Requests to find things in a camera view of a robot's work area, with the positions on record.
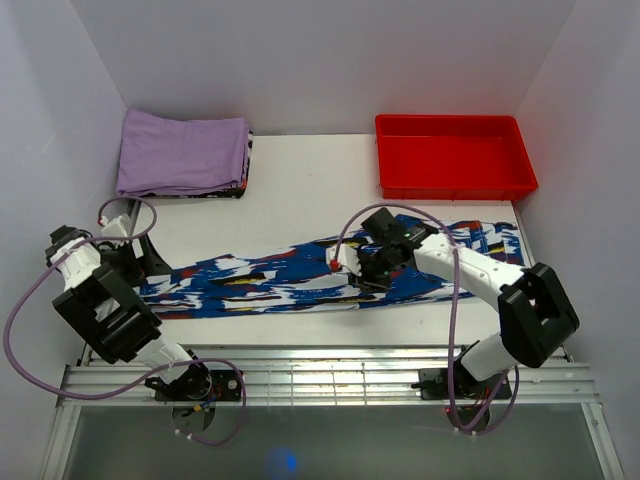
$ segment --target blue patterned cloth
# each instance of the blue patterned cloth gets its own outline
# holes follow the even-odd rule
[[[420,220],[398,215],[406,226]],[[518,229],[510,223],[456,222],[448,225],[457,242],[492,258],[524,265]],[[344,273],[332,274],[325,251],[336,237],[267,255],[227,254],[150,277],[140,295],[163,319],[211,318],[300,311],[373,308],[451,299],[452,285],[413,268],[393,273],[384,293],[363,293]],[[370,242],[363,230],[348,235],[352,246]],[[462,296],[471,296],[468,292]]]

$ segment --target glass panel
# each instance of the glass panel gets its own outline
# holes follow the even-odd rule
[[[221,438],[237,414],[219,408],[204,435]],[[169,407],[84,407],[65,478],[604,478],[580,405],[518,405],[477,439],[422,426],[451,428],[436,406],[251,408],[212,448],[175,435]]]

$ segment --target fabric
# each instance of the fabric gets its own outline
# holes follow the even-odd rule
[[[157,197],[157,198],[242,198],[244,192],[247,190],[247,184],[249,182],[249,169],[251,168],[251,154],[253,152],[253,132],[249,132],[249,138],[247,141],[247,153],[244,166],[244,173],[242,175],[242,183],[230,184],[223,188],[215,188],[207,193],[201,193],[199,195],[156,195],[155,193],[148,193],[143,195],[144,197]]]
[[[407,226],[420,221],[397,218]],[[524,264],[518,229],[512,224],[465,221],[449,228],[456,241],[469,248],[496,260]],[[150,277],[140,295],[163,319],[372,308],[451,298],[450,283],[413,268],[394,272],[389,291],[365,294],[348,284],[346,274],[329,271],[325,251],[335,242],[331,237],[267,255],[221,255],[175,269],[171,275]],[[366,245],[370,240],[359,230],[348,236],[347,243]]]
[[[243,118],[166,120],[129,110],[122,129],[119,195],[200,195],[237,187],[246,173]]]

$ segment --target aluminum frame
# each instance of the aluminum frame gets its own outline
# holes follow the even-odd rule
[[[447,349],[444,347],[191,348],[200,357],[224,358],[235,363],[244,372],[249,406],[298,408],[447,403],[425,402],[416,390],[411,389],[411,383],[418,379],[419,369],[446,366]],[[104,392],[130,383],[145,371],[147,369],[140,364],[109,365],[89,353],[84,357],[83,366],[67,369],[63,388],[83,393]],[[580,404],[605,478],[624,478],[587,364],[570,362],[564,351],[558,350],[542,368],[522,367],[520,377],[517,404]],[[189,405],[184,402],[174,404]],[[59,405],[42,470],[41,478],[45,480],[62,478],[82,408],[152,408],[164,407],[167,403],[154,401],[147,388],[137,386],[113,399],[99,402],[61,399]],[[224,406],[238,408],[236,404]]]

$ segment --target blue light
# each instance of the blue light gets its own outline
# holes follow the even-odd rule
[[[266,473],[272,480],[289,480],[295,478],[298,459],[288,448],[278,447],[267,454],[265,467]]]

